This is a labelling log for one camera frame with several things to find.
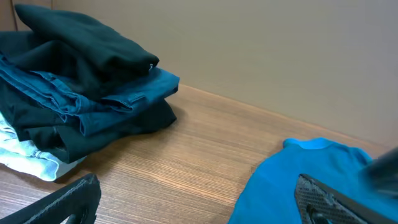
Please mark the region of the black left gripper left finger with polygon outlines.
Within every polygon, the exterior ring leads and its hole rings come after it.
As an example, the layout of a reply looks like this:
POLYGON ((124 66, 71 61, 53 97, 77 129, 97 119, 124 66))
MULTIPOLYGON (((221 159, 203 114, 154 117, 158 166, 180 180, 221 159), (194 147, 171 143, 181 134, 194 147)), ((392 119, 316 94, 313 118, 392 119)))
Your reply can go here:
POLYGON ((1 219, 1 224, 94 224, 100 182, 87 174, 35 203, 1 219))

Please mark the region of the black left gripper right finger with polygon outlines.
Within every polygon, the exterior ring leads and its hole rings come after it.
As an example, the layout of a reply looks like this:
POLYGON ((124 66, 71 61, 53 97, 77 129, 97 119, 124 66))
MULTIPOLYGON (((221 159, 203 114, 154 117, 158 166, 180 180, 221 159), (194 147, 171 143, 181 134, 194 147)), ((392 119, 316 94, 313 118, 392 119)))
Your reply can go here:
POLYGON ((299 175, 294 197, 304 224, 397 224, 307 174, 299 175))

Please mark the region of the blue polo shirt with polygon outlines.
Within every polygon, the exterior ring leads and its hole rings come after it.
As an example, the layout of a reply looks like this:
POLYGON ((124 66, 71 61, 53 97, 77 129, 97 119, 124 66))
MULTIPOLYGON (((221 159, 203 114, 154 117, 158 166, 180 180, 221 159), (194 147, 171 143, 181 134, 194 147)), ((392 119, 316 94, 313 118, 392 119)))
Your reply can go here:
POLYGON ((248 180, 230 223, 301 223, 294 197, 300 174, 308 174, 365 207, 397 220, 397 201, 366 186, 361 170, 372 162, 362 149, 325 138, 286 139, 248 180))

